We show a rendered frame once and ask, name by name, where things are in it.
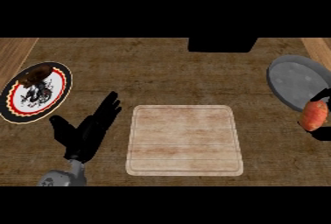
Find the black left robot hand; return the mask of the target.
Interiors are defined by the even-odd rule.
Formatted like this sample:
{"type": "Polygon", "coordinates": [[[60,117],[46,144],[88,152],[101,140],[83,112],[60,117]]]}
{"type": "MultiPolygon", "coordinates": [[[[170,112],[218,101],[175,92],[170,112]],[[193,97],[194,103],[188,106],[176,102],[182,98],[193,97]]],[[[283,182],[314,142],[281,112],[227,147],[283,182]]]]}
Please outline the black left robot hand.
{"type": "Polygon", "coordinates": [[[67,160],[77,160],[85,164],[95,157],[120,111],[119,93],[111,92],[95,114],[86,117],[77,127],[70,124],[63,116],[51,116],[55,139],[67,148],[64,156],[67,160]]]}

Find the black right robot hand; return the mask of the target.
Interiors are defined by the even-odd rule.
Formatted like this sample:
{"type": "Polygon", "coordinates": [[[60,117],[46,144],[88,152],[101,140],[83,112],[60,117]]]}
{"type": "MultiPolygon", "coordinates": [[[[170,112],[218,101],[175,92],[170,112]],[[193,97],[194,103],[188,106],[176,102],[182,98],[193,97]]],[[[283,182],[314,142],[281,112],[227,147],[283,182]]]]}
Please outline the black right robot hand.
{"type": "MultiPolygon", "coordinates": [[[[329,114],[331,113],[331,88],[326,88],[315,97],[309,100],[309,102],[324,101],[329,106],[329,114]]],[[[305,130],[312,137],[320,141],[331,141],[331,126],[326,126],[326,123],[321,128],[315,131],[305,130]]]]}

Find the orange squash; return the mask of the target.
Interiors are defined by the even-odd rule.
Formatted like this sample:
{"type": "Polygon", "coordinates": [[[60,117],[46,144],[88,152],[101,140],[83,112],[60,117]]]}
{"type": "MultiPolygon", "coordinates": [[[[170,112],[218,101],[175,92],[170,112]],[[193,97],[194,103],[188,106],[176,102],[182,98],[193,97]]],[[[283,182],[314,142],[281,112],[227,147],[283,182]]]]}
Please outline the orange squash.
{"type": "Polygon", "coordinates": [[[305,105],[299,124],[308,131],[315,131],[323,127],[329,117],[329,106],[324,101],[311,101],[305,105]]]}

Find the grey pan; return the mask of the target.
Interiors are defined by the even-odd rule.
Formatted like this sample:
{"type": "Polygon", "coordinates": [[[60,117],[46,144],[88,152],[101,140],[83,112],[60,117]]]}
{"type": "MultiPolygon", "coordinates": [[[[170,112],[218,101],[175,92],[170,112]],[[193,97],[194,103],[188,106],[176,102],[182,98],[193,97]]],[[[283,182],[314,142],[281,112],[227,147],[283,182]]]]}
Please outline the grey pan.
{"type": "Polygon", "coordinates": [[[309,100],[331,88],[331,71],[308,57],[284,55],[266,68],[266,82],[280,101],[302,112],[309,100]]]}

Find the pale wooden cutting board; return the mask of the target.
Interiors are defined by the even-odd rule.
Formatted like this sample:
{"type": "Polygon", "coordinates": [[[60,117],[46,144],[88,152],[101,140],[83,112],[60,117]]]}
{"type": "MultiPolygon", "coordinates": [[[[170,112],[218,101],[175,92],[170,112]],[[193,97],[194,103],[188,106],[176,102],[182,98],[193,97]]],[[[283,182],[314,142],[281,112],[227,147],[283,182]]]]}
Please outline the pale wooden cutting board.
{"type": "Polygon", "coordinates": [[[231,107],[139,105],[126,170],[133,176],[240,176],[244,160],[231,107]]]}

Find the black rimmed patterned plate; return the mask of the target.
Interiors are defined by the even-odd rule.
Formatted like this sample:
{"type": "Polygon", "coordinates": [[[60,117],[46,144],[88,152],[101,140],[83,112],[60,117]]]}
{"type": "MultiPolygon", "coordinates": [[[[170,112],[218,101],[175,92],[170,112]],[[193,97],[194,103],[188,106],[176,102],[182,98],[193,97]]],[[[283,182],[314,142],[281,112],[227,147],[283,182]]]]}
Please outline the black rimmed patterned plate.
{"type": "Polygon", "coordinates": [[[33,123],[51,115],[68,98],[73,87],[73,73],[55,61],[46,61],[26,68],[6,83],[0,94],[0,116],[15,124],[33,123]],[[20,79],[40,66],[52,67],[51,75],[40,83],[26,87],[20,79]]]}

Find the brown food item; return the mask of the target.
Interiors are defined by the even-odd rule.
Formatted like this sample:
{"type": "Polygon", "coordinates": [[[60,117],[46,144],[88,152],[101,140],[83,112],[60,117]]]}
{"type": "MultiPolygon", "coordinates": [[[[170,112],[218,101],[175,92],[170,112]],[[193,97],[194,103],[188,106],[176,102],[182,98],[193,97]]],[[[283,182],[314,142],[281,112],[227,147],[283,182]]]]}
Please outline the brown food item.
{"type": "Polygon", "coordinates": [[[51,74],[54,68],[51,65],[43,65],[36,67],[20,79],[18,83],[26,87],[30,88],[36,85],[51,74]]]}

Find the black box appliance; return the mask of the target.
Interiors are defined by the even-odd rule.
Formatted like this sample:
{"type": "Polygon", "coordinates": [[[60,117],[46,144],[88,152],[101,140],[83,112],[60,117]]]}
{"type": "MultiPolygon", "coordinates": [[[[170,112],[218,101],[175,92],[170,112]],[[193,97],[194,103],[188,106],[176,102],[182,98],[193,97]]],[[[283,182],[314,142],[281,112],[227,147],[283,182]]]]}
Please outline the black box appliance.
{"type": "Polygon", "coordinates": [[[258,38],[190,38],[188,50],[198,53],[249,53],[258,38]]]}

